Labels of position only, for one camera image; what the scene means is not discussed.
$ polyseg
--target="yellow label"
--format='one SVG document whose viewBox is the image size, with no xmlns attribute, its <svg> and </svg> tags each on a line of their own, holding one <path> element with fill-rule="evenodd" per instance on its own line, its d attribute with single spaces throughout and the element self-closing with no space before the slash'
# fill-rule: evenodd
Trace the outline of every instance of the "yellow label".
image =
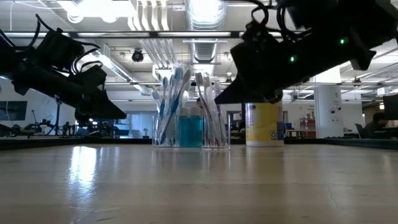
<svg viewBox="0 0 398 224">
<path fill-rule="evenodd" d="M 280 124 L 282 124 L 282 133 L 280 133 Z M 264 142 L 283 140 L 282 104 L 246 103 L 246 140 Z"/>
</svg>

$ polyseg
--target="wooden table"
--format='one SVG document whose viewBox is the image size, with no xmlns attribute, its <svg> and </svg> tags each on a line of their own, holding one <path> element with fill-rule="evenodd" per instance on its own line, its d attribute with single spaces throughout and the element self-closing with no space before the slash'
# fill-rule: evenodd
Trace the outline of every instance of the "wooden table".
<svg viewBox="0 0 398 224">
<path fill-rule="evenodd" d="M 289 145 L 0 152 L 1 223 L 396 223 L 398 151 Z"/>
</svg>

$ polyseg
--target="computer screen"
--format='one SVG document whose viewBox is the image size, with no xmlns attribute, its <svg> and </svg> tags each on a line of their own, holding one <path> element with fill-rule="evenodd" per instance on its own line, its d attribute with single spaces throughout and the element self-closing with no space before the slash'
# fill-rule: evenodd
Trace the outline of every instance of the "computer screen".
<svg viewBox="0 0 398 224">
<path fill-rule="evenodd" d="M 387 120 L 398 120 L 398 95 L 383 96 L 384 115 Z"/>
<path fill-rule="evenodd" d="M 24 121 L 27 101 L 0 101 L 0 121 Z"/>
</svg>

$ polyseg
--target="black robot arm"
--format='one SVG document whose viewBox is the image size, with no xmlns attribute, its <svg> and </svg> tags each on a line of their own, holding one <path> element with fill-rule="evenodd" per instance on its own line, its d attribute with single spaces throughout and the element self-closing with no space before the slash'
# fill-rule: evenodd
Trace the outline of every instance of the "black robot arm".
<svg viewBox="0 0 398 224">
<path fill-rule="evenodd" d="M 106 91 L 98 88 L 104 85 L 106 78 L 102 63 L 93 61 L 80 69 L 77 67 L 81 58 L 95 53 L 99 47 L 73 40 L 63 35 L 61 29 L 53 30 L 38 15 L 36 17 L 36 35 L 26 47 L 15 46 L 0 30 L 0 76 L 11 80 L 15 92 L 21 95 L 33 89 L 76 108 L 77 119 L 126 118 L 126 114 L 109 100 Z M 49 31 L 34 48 L 40 25 Z M 83 45 L 94 48 L 85 52 Z"/>
<path fill-rule="evenodd" d="M 376 54 L 370 49 L 397 36 L 398 10 L 388 1 L 278 0 L 277 6 L 246 1 L 257 4 L 252 14 L 263 11 L 264 19 L 259 22 L 252 16 L 243 42 L 231 49 L 238 76 L 216 98 L 217 104 L 275 103 L 284 88 L 347 61 L 355 70 L 367 70 Z M 266 27 L 269 10 L 276 11 L 280 29 Z M 288 30 L 286 11 L 297 28 L 307 30 Z"/>
</svg>

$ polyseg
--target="blue mouthwash bottle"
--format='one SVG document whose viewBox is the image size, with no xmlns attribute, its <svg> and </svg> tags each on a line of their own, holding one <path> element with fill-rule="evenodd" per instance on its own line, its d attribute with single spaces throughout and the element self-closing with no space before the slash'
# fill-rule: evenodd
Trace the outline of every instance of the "blue mouthwash bottle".
<svg viewBox="0 0 398 224">
<path fill-rule="evenodd" d="M 202 147 L 203 144 L 203 109 L 191 108 L 189 147 Z"/>
<path fill-rule="evenodd" d="M 189 147 L 190 142 L 190 110 L 189 108 L 180 109 L 179 126 L 179 145 L 180 147 Z"/>
</svg>

